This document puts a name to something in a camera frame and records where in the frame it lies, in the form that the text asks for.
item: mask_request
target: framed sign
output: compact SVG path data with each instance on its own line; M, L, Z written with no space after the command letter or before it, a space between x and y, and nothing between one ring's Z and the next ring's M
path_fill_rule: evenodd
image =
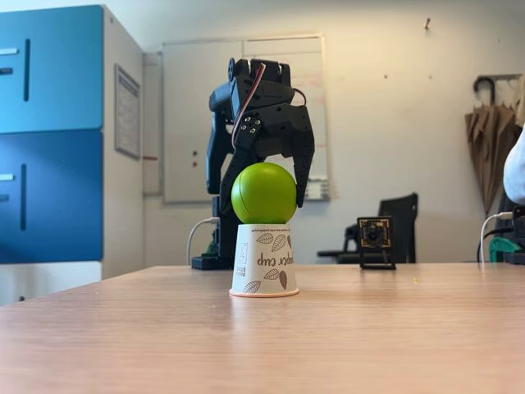
M140 160L140 85L115 65L115 149Z

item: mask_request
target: person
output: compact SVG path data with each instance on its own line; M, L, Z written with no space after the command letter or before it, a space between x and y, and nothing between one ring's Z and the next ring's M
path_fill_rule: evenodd
M518 138L505 161L503 186L516 204L525 205L525 133Z

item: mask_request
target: cable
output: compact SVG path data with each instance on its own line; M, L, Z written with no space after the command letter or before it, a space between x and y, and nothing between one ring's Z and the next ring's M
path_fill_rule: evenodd
M219 218L211 217L211 218L203 219L193 226L193 228L189 232L188 240L186 242L186 261L188 263L188 266L191 265L191 260L189 258L189 249L191 248L191 240L194 237L195 230L197 230L204 223L217 224L218 222L219 222Z
M501 213L497 213L495 215L492 215L490 217L488 217L485 222L483 223L483 226L482 226L482 233L480 234L479 236L479 244L482 248L482 270L485 269L485 252L484 252L484 248L483 248L483 241L485 240L485 238L483 237L485 235L485 228L486 228L486 225L488 224L488 222L492 219L502 219L502 220L510 220L512 219L512 212L501 212Z
M483 236L483 240L485 240L488 236L492 236L494 234L507 234L507 233L512 232L512 231L514 231L514 227L496 228L496 229L494 229L492 231L487 232ZM480 262L480 260L479 260L479 253L480 253L481 248L482 248L482 244L477 244L476 261L478 263Z
M306 105L306 96L304 95L304 93L301 92L299 89L296 89L296 88L294 88L294 91L299 93L301 96L303 96L303 99L304 99L304 104L303 105Z
M237 127L239 127L240 120L243 118L244 112L246 111L246 108L249 105L249 102L252 100L253 95L255 94L255 90L257 90L257 87L261 83L261 79L264 74L264 70L266 70L266 64L261 63L255 72L255 78L252 83L252 87L250 88L248 95L244 99L242 105L240 106L239 113L237 114L237 117L235 118L233 129L231 130L231 146L235 148L235 133L237 132Z

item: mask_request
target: red wire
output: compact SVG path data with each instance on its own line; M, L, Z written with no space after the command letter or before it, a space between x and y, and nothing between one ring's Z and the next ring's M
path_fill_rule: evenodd
M248 95L244 99L242 105L240 106L239 114L237 115L237 118L234 121L233 129L231 130L231 146L235 148L235 134L237 132L237 128L239 127L240 120L243 118L244 112L246 111L246 108L249 105L249 102L252 100L253 95L255 94L255 90L257 90L257 87L261 83L261 79L264 74L264 70L266 69L266 64L261 63L257 69L257 72L255 73L255 79L253 80L252 87L250 88Z

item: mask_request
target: white paper cup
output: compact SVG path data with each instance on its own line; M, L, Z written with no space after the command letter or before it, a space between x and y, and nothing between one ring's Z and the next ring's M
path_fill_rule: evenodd
M283 297L299 293L287 224L241 224L230 294Z

